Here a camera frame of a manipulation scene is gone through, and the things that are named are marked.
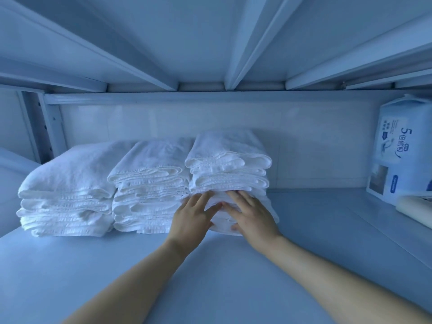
right hand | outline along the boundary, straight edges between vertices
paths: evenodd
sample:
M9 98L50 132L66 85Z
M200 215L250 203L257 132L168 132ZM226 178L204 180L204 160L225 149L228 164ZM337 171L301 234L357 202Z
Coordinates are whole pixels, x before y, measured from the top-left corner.
M231 229L239 231L249 244L258 252L266 254L272 243L281 236L269 211L246 191L227 191L241 212L222 202L224 210L234 218Z

left hand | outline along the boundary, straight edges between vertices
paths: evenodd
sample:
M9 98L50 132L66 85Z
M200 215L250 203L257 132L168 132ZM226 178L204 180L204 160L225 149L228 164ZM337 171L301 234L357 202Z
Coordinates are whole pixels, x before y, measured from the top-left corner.
M222 208L222 204L218 203L204 211L213 195L213 191L194 194L185 199L174 214L165 242L173 244L184 257L198 247L213 225L210 220Z

light blue surface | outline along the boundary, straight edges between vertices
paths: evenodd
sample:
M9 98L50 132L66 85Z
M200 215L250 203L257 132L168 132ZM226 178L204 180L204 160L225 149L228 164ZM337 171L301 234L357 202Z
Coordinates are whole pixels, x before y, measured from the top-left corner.
M269 197L282 232L294 242L432 311L432 271L338 200L343 193L360 203L366 196L328 190ZM14 230L0 238L0 323L58 323L164 238L119 232L101 239L34 238ZM303 288L243 238L213 232L179 268L147 320L266 322L333 323Z

plastic package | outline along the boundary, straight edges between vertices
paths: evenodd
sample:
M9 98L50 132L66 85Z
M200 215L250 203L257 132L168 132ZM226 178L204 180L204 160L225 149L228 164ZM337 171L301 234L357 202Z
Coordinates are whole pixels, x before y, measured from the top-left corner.
M432 101L408 94L381 106L366 190L393 205L432 196Z

forearm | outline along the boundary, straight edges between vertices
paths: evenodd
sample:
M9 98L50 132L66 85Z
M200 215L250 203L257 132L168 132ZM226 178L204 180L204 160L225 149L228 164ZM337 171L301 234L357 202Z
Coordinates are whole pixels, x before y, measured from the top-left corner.
M69 316L65 324L141 324L159 292L184 261L175 245L165 242Z
M265 255L308 290L339 324L432 322L429 314L409 301L284 237L277 238Z

